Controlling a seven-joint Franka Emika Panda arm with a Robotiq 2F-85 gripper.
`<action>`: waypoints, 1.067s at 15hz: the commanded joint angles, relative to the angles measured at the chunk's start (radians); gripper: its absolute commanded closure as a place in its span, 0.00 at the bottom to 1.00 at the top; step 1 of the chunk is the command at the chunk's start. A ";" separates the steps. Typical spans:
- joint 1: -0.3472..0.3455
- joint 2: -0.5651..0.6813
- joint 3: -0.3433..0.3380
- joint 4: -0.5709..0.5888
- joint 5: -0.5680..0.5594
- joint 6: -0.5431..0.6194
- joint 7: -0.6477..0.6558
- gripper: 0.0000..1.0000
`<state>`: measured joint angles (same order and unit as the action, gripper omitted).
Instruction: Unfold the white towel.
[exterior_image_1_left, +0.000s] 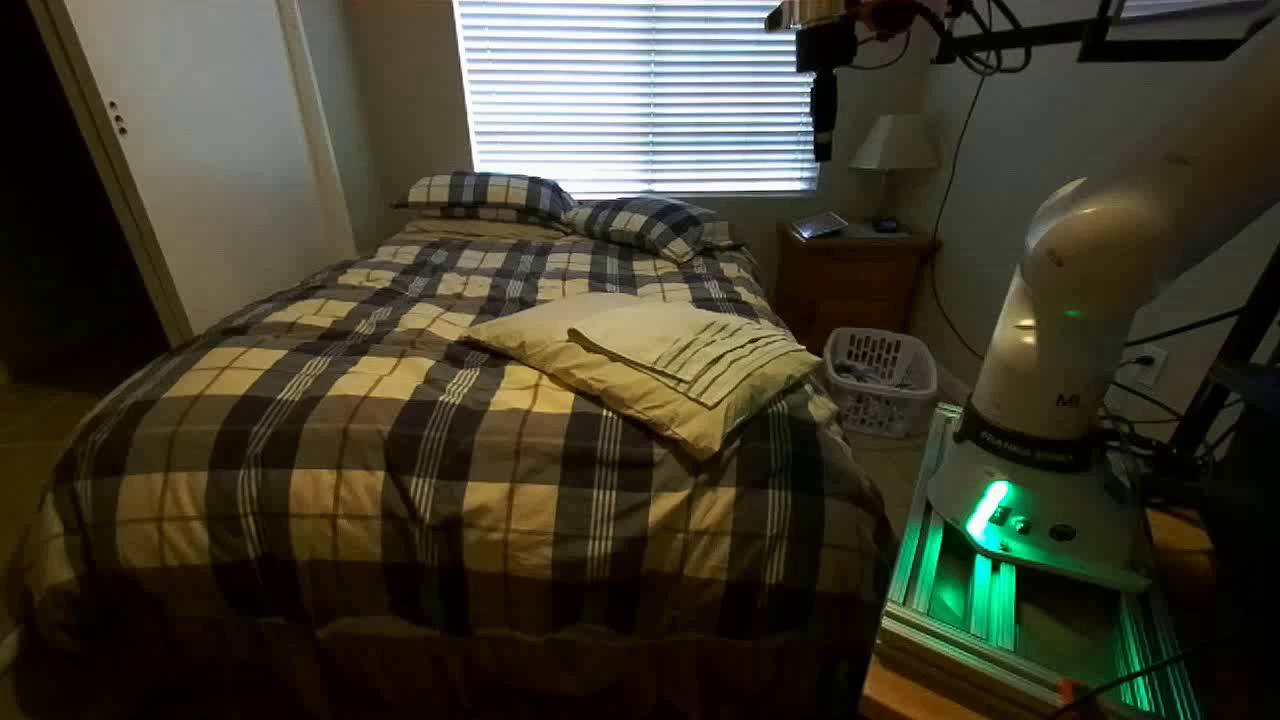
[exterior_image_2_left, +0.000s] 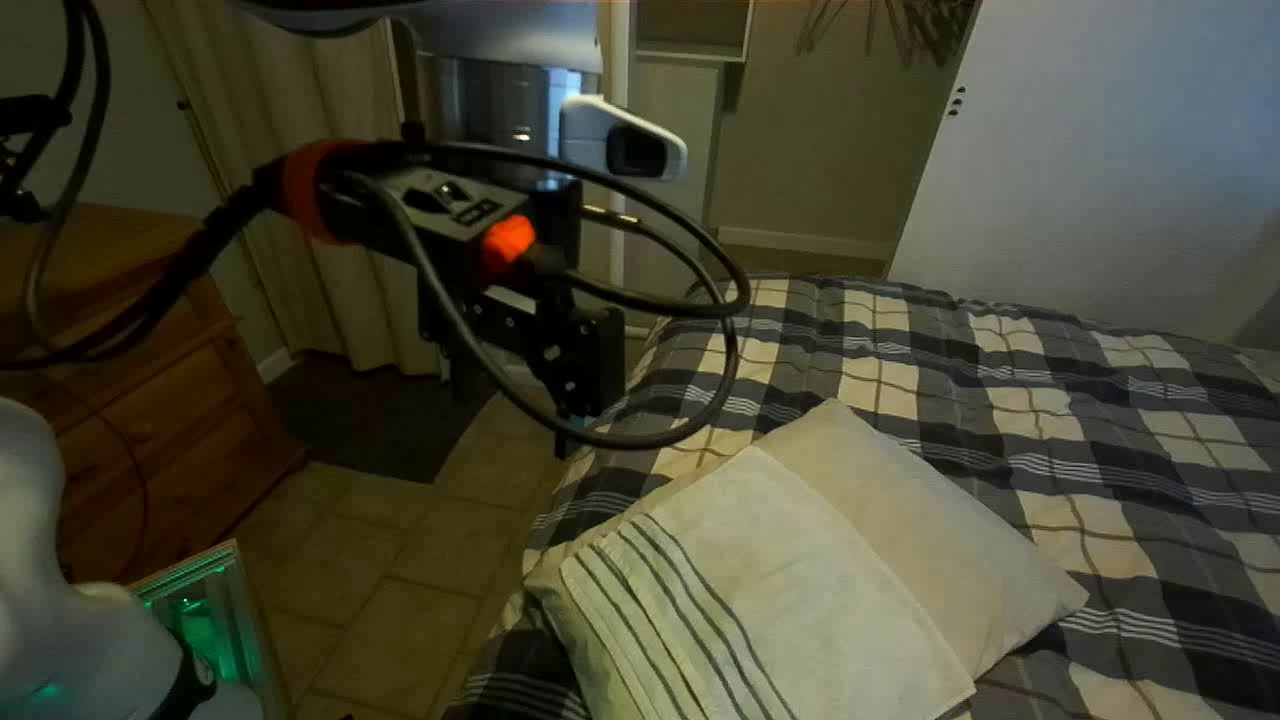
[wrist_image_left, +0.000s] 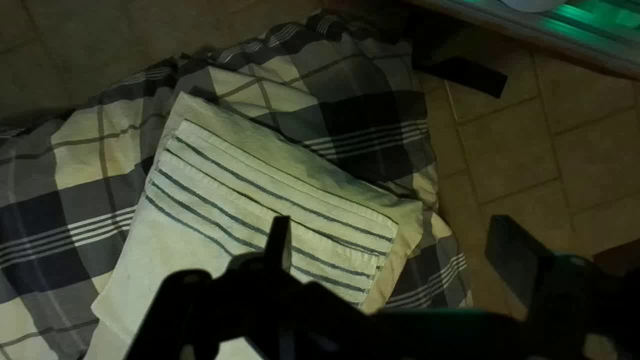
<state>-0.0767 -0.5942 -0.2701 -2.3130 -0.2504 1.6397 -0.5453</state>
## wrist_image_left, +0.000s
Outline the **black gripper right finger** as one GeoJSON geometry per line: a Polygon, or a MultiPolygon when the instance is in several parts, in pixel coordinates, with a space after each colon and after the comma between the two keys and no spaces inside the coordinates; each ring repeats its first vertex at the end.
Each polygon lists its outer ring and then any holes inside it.
{"type": "Polygon", "coordinates": [[[490,217],[486,258],[527,310],[555,310],[567,303],[560,289],[562,258],[538,241],[514,217],[490,217]]]}

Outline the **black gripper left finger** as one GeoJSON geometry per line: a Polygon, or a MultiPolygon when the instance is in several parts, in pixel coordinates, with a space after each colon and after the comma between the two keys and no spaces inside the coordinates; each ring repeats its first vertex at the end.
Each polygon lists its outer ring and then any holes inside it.
{"type": "Polygon", "coordinates": [[[291,217],[277,215],[265,247],[266,265],[289,271],[292,265],[291,217]]]}

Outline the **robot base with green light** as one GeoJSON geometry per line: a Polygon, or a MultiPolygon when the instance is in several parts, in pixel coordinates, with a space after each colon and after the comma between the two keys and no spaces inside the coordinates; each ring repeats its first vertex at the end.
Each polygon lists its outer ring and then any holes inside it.
{"type": "Polygon", "coordinates": [[[410,0],[639,80],[640,0],[410,0]]]}

